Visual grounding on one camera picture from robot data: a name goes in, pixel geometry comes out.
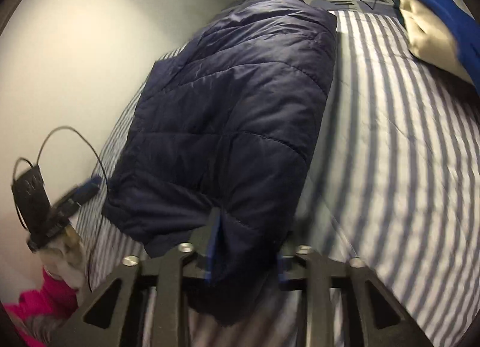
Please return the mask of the left hand in white glove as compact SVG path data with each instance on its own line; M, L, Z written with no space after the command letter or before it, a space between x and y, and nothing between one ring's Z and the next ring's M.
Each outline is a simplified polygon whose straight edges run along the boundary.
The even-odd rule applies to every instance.
M86 283L85 254L83 242L71 224L37 251L46 272L74 290L82 289Z

